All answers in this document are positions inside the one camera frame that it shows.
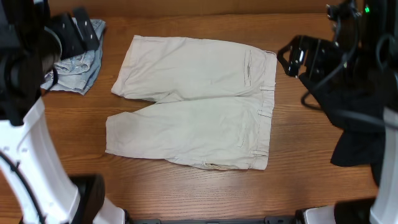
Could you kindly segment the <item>beige khaki shorts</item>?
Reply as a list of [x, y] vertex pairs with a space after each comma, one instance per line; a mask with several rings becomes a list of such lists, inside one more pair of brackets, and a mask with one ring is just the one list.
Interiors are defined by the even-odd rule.
[[222, 40], [133, 38], [112, 87], [150, 106], [106, 120], [106, 152], [200, 169], [267, 167], [274, 52]]

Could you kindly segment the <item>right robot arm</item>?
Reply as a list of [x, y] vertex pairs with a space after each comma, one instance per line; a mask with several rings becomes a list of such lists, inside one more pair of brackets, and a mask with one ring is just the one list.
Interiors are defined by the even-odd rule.
[[331, 162], [370, 165], [374, 198], [298, 210], [292, 223], [397, 222], [397, 2], [328, 5], [333, 38], [298, 35], [277, 53], [301, 103], [343, 130]]

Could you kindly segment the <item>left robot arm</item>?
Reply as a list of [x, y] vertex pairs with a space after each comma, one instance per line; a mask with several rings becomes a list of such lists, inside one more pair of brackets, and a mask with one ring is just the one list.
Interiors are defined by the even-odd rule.
[[83, 8], [51, 16], [47, 1], [1, 0], [1, 171], [22, 223], [130, 222], [101, 175], [66, 174], [45, 119], [45, 75], [99, 45]]

